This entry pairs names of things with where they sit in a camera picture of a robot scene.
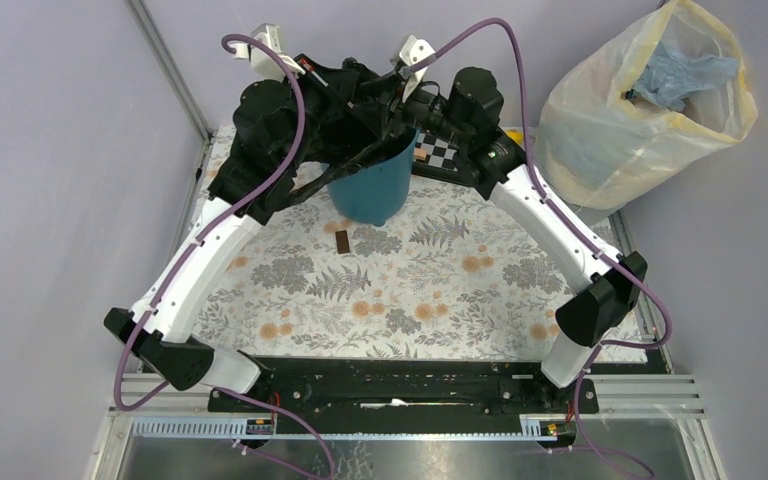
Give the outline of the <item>black trash bag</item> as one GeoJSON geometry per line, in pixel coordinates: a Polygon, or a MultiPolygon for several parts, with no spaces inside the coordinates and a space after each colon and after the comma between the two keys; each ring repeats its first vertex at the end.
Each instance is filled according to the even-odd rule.
{"type": "Polygon", "coordinates": [[[303,160],[323,164],[325,170],[290,193],[281,203],[283,209],[414,146],[416,129],[401,118],[406,80],[398,72],[381,75],[353,57],[337,68],[313,60],[309,65],[329,85],[315,83],[311,73],[300,79],[311,115],[303,160]]]}

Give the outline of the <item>teal plastic trash bin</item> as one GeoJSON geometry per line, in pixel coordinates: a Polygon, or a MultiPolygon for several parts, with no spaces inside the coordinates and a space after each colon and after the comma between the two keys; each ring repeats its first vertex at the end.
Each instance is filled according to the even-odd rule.
{"type": "Polygon", "coordinates": [[[327,191],[336,210],[352,221],[384,226],[407,199],[418,136],[416,129],[409,129],[393,156],[330,182],[327,191]]]}

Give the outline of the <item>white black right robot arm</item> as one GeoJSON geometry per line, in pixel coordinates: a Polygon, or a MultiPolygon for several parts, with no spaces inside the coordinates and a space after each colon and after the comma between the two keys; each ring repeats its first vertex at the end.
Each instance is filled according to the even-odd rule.
{"type": "Polygon", "coordinates": [[[490,71],[460,70],[447,97],[422,90],[407,68],[399,73],[395,117],[455,147],[465,181],[528,232],[574,293],[556,311],[561,332],[533,386],[537,405],[557,412],[572,400],[571,383],[606,332],[636,306],[647,262],[638,253],[620,253],[556,199],[525,149],[500,127],[504,99],[490,71]]]}

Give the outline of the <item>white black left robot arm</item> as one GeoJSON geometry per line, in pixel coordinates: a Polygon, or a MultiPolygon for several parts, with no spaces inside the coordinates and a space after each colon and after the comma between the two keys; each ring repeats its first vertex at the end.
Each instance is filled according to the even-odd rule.
{"type": "Polygon", "coordinates": [[[196,317],[225,269],[280,210],[322,188],[295,186],[308,157],[342,162],[356,150],[348,128],[360,124],[357,89],[373,73],[353,59],[339,68],[295,59],[300,72],[246,87],[232,119],[229,157],[208,187],[195,225],[150,289],[128,308],[114,307],[104,327],[158,373],[164,385],[232,390],[248,411],[269,401],[270,385],[242,353],[212,347],[193,333],[196,317]]]}

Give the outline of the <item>black white checkerboard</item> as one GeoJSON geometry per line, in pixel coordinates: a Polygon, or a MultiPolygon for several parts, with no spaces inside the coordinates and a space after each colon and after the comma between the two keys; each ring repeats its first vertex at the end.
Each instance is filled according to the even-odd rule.
{"type": "Polygon", "coordinates": [[[457,170],[454,156],[457,150],[447,142],[427,133],[419,133],[415,148],[422,148],[428,154],[426,163],[413,161],[412,174],[448,184],[468,186],[469,183],[457,170]]]}

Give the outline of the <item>yellow block near bag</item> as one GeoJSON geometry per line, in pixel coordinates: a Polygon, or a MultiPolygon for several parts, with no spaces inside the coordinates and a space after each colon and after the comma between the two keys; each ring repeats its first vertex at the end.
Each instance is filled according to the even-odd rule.
{"type": "Polygon", "coordinates": [[[519,145],[519,146],[523,146],[524,145],[524,135],[523,135],[523,133],[521,131],[508,130],[506,132],[506,134],[517,145],[519,145]]]}

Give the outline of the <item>dark brown rectangular tile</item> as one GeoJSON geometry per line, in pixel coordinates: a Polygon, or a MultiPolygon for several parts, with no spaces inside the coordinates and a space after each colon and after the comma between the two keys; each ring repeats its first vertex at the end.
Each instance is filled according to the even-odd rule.
{"type": "Polygon", "coordinates": [[[347,230],[340,230],[335,232],[336,249],[340,255],[348,254],[351,252],[349,236],[347,230]]]}

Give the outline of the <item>floral patterned table mat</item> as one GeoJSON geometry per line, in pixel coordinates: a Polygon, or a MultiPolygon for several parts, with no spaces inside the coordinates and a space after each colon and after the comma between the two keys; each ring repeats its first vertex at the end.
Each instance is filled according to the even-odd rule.
{"type": "Polygon", "coordinates": [[[326,191],[275,214],[226,268],[193,332],[251,355],[532,362],[572,295],[503,210],[415,177],[381,227],[342,216],[326,191]]]}

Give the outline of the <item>large translucent plastic bag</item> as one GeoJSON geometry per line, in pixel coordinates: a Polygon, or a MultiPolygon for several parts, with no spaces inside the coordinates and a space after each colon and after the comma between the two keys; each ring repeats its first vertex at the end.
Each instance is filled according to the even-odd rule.
{"type": "Polygon", "coordinates": [[[570,70],[540,115],[535,155],[555,191],[596,224],[694,161],[743,141],[758,111],[735,35],[692,1],[669,1],[570,70]],[[738,60],[737,76],[700,92],[682,112],[623,94],[658,44],[688,57],[738,60]]]}

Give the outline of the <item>blue crumpled plastic sheet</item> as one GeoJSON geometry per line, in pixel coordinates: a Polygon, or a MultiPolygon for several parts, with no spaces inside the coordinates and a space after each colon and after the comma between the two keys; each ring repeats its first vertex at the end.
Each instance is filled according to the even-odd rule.
{"type": "Polygon", "coordinates": [[[677,49],[658,44],[640,77],[623,98],[682,112],[691,96],[725,85],[737,72],[736,58],[714,54],[688,57],[677,49]]]}

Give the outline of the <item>aluminium frame post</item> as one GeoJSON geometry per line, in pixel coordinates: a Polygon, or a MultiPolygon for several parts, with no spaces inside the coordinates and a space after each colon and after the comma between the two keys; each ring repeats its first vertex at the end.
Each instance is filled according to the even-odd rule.
{"type": "Polygon", "coordinates": [[[141,32],[191,126],[203,142],[209,143],[214,136],[213,129],[210,127],[195,96],[187,85],[147,3],[143,0],[124,0],[124,4],[129,9],[138,30],[141,32]]]}

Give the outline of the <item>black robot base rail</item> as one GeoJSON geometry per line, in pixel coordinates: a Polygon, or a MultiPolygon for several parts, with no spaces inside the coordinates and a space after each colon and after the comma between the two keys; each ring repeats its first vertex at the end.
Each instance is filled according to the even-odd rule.
{"type": "Polygon", "coordinates": [[[579,402],[582,415],[605,413],[594,377],[581,389],[559,388],[537,362],[261,357],[262,373],[249,391],[253,404],[212,390],[211,413],[265,413],[284,408],[313,428],[327,421],[345,429],[392,425],[406,430],[477,426],[481,417],[544,415],[563,420],[579,402]]]}

